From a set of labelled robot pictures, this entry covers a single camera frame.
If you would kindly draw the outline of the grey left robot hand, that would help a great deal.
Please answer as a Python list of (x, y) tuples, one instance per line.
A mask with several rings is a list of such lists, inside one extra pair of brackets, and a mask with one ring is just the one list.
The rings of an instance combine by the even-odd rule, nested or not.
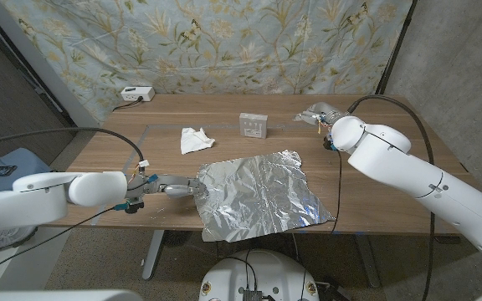
[(200, 195), (205, 193), (207, 188), (197, 178), (154, 174), (137, 190), (144, 194), (165, 193), (169, 198), (176, 199)]

